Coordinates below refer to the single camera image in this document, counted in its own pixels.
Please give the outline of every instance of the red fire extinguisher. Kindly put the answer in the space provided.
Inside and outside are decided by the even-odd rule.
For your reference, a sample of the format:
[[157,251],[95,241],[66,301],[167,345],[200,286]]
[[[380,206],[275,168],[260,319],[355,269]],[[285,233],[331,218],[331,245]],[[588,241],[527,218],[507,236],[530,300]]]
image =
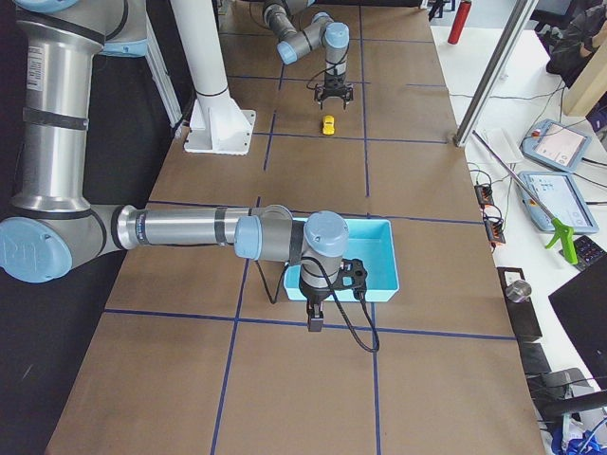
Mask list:
[[451,27],[449,39],[447,40],[447,43],[450,45],[456,45],[459,41],[459,37],[464,29],[466,19],[468,19],[468,13],[470,12],[471,6],[472,0],[462,0],[460,2],[459,8],[457,9],[457,14],[455,14],[455,20],[453,21],[453,27]]

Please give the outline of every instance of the white mounting base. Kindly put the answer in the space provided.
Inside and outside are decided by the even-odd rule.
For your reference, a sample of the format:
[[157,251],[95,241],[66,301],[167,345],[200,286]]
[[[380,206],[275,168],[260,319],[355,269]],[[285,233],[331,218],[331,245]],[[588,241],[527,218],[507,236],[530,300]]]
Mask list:
[[241,110],[236,102],[230,99],[230,109],[208,109],[203,115],[200,103],[196,100],[190,133],[185,141],[186,152],[246,155],[252,140],[255,111]]

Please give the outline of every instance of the blue joint cap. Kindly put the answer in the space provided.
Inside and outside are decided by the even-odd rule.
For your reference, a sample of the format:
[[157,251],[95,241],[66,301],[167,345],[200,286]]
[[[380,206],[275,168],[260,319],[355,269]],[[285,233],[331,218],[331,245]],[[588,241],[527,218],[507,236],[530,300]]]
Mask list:
[[350,43],[350,29],[342,22],[334,22],[326,27],[324,40],[335,49],[344,49]]
[[313,213],[303,227],[307,244],[327,258],[343,256],[348,248],[348,225],[332,211]]
[[0,266],[22,282],[48,282],[72,268],[72,254],[53,229],[29,218],[0,223]]
[[80,0],[14,0],[18,7],[28,11],[52,13],[76,5]]
[[262,254],[262,243],[262,223],[259,216],[239,218],[234,232],[236,256],[257,261]]
[[145,57],[148,53],[147,38],[140,41],[132,41],[129,43],[109,42],[105,43],[101,55],[108,57]]
[[286,41],[281,41],[276,45],[276,50],[278,50],[278,54],[283,59],[284,64],[294,64],[297,62],[297,52],[292,45],[287,43]]
[[329,19],[331,19],[331,16],[329,16],[326,12],[324,12],[324,11],[317,12],[316,14],[314,14],[314,17],[312,18],[312,24],[314,24],[316,21],[318,21],[322,17],[328,17]]

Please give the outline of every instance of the plastic bin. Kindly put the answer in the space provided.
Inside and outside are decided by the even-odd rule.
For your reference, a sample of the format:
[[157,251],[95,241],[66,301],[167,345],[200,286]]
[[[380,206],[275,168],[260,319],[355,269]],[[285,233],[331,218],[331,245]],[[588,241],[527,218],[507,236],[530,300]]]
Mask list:
[[[367,276],[367,301],[388,301],[398,290],[398,273],[392,227],[389,220],[347,219],[350,231],[345,259],[361,259]],[[290,300],[305,300],[300,292],[300,266],[285,274],[285,290]],[[356,301],[351,290],[337,291],[340,301]]]

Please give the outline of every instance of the white table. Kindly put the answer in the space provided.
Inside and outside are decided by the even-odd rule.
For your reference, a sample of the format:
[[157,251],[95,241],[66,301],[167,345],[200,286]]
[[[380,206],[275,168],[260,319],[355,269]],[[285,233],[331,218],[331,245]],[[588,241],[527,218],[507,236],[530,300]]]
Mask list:
[[[447,87],[451,93],[451,104],[456,121],[461,122],[470,98],[453,95],[473,95],[480,81],[487,62],[497,44],[502,31],[495,28],[465,28],[458,45],[447,43],[449,27],[432,27],[432,35],[443,68]],[[536,95],[553,92],[561,83],[559,76],[545,72],[548,56],[532,30],[524,31],[517,47],[506,65],[505,73],[498,81],[493,96],[529,98]],[[561,92],[553,96],[535,100],[502,100],[492,98],[488,101],[477,130],[503,128],[518,144],[527,134],[529,127],[540,115],[544,107],[544,118],[559,119]],[[581,121],[576,129],[590,133],[593,141],[586,157],[600,162],[607,162],[607,153],[596,136],[592,133],[590,124],[583,118],[562,116],[562,123],[572,124]],[[498,180],[506,175],[497,163],[491,162],[481,146],[471,138],[466,146],[466,155],[470,161],[477,162],[483,171]],[[516,172],[523,170],[547,171],[529,160],[524,160],[516,166]],[[607,185],[607,168],[581,163],[577,173]],[[586,201],[607,200],[607,190],[592,185],[578,177],[576,183]],[[494,252],[497,266],[512,266],[523,269],[527,281],[533,288],[532,300],[538,321],[542,328],[543,346],[546,357],[553,371],[578,367],[586,377],[591,374],[583,364],[576,349],[567,334],[563,331],[551,305],[548,296],[571,280],[578,271],[568,264],[558,253],[559,247],[544,249],[551,234],[541,233],[532,224],[521,198],[512,185],[508,197],[508,179],[495,184],[494,198],[496,205],[506,211],[509,199],[509,211],[506,218],[506,245],[498,246]],[[600,246],[607,249],[607,207],[592,206],[601,231],[590,237]]]

